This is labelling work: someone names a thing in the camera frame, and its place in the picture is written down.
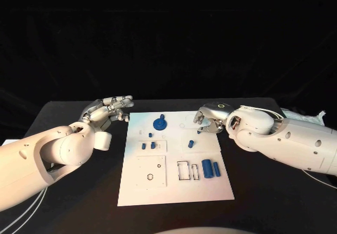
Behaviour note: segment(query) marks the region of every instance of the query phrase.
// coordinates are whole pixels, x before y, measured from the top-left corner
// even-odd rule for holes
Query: white cable
[[[23,227],[23,225],[24,225],[24,224],[27,223],[27,221],[30,220],[30,218],[32,218],[32,216],[33,216],[33,214],[35,214],[35,212],[36,212],[36,210],[37,210],[37,208],[39,208],[39,206],[40,206],[43,197],[45,197],[45,195],[46,195],[46,191],[48,191],[48,188],[45,188],[45,193],[43,193],[43,195],[42,195],[40,202],[39,202],[39,204],[37,204],[37,206],[36,206],[36,208],[35,208],[35,210],[33,210],[33,213],[30,214],[30,216],[27,217],[24,223],[20,225],[20,227],[17,228],[17,230],[16,230],[12,234],[14,234],[14,233],[20,230],[20,228]]]
[[[17,219],[12,222],[12,224],[0,231],[0,234],[13,226],[13,224],[20,220],[20,218],[23,217],[23,215],[29,212],[29,210],[32,209],[33,205],[36,204],[36,202],[37,202],[37,200],[39,200],[39,198],[40,198],[42,193],[43,193],[45,190],[40,191],[40,194],[39,194],[36,200],[33,201],[32,205],[29,206],[29,208],[26,209],[26,211],[23,212],[23,214],[17,217]]]
[[[323,184],[325,184],[325,185],[330,186],[331,188],[337,189],[336,186],[333,186],[331,184],[327,184],[325,182],[323,182],[321,180],[318,180],[311,174],[308,174],[308,172],[307,172],[305,170],[302,170],[302,171],[304,171],[304,173],[305,173],[313,179],[315,179],[318,182],[321,182]]]
[[[252,107],[252,106],[241,106],[241,107],[252,108],[252,109],[261,110],[261,111],[266,111],[266,112],[272,113],[279,120],[284,119],[282,115],[279,113],[277,113],[275,111],[271,111],[271,110],[266,110],[266,109],[262,109],[262,108],[256,108],[256,107]]]

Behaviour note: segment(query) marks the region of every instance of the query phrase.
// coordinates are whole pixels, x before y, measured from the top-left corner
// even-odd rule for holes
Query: blue plastic part
[[[192,147],[193,147],[193,144],[194,144],[194,142],[190,140],[189,148],[192,148]]]
[[[213,166],[215,166],[215,172],[216,172],[216,177],[220,177],[220,170],[219,170],[219,166],[217,166],[217,162],[213,162]]]
[[[212,163],[210,163],[210,160],[209,159],[205,159],[202,161],[202,169],[203,169],[203,177],[206,179],[210,179],[215,177],[215,174],[213,174],[213,169],[212,169]]]
[[[167,121],[164,120],[164,115],[160,115],[160,118],[154,120],[153,127],[156,130],[161,131],[167,128]]]

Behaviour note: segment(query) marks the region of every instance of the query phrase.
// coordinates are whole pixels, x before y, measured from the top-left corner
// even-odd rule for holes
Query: white robotic arm
[[[298,169],[337,176],[337,131],[265,111],[277,119],[262,109],[242,106],[233,110],[223,103],[209,103],[200,108],[194,122],[209,118],[212,123],[199,128],[200,132],[217,133],[225,127],[243,150],[259,151]]]
[[[88,161],[92,150],[108,150],[115,120],[128,121],[121,108],[134,106],[132,97],[95,100],[79,121],[56,127],[0,147],[0,211],[50,186]],[[45,168],[43,161],[55,164]]]

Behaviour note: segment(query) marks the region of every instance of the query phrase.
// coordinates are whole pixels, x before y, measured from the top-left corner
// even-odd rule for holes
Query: small blue piece
[[[158,130],[158,131],[161,131],[161,130],[164,130],[164,129],[167,128],[167,122],[166,122],[164,118],[166,118],[166,117],[164,117],[164,115],[161,114],[161,115],[160,115],[160,118],[156,119],[154,122],[153,122],[153,127],[154,127],[154,129]]]
[[[190,140],[189,148],[192,148],[192,147],[193,147],[193,144],[194,144],[194,142]]]
[[[205,159],[202,161],[202,169],[203,169],[203,176],[205,176],[205,178],[206,179],[213,178],[215,174],[213,174],[212,163],[210,163],[209,159]]]
[[[220,170],[219,170],[219,166],[217,166],[217,162],[213,162],[213,166],[215,166],[215,171],[216,171],[216,177],[220,177]]]

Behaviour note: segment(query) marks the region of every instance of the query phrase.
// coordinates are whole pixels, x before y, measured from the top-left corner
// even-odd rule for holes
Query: black table
[[[215,100],[235,108],[248,105],[281,113],[269,98],[135,100],[130,111],[194,111]],[[49,102],[27,136],[75,122],[88,104],[89,101]],[[127,125],[112,123],[111,149],[94,150],[84,166],[50,186],[40,208],[17,233],[141,234],[196,226],[230,227],[255,233],[337,233],[337,191],[301,170],[261,153],[243,151],[226,132],[217,138],[235,200],[117,207]],[[0,229],[33,199],[0,213]]]

